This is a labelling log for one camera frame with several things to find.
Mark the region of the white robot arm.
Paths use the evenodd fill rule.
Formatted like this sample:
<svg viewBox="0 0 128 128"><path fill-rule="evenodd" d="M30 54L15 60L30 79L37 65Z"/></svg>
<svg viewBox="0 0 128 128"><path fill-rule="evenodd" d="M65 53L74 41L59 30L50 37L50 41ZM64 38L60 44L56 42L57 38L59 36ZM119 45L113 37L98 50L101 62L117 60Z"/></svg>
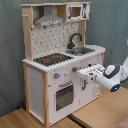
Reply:
<svg viewBox="0 0 128 128"><path fill-rule="evenodd" d="M128 57L122 65L110 64L103 67L101 64L81 69L78 76L86 83L98 83L110 92L120 88L120 84L128 80Z"/></svg>

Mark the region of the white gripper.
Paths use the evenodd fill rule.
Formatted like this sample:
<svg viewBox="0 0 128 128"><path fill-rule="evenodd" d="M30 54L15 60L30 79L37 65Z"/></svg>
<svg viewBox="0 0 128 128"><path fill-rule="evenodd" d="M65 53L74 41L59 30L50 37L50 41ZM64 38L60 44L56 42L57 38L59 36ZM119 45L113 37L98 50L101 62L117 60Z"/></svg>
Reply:
<svg viewBox="0 0 128 128"><path fill-rule="evenodd" d="M95 78L104 70L105 68L101 64L96 64L91 67L79 70L78 76L86 81L94 81Z"/></svg>

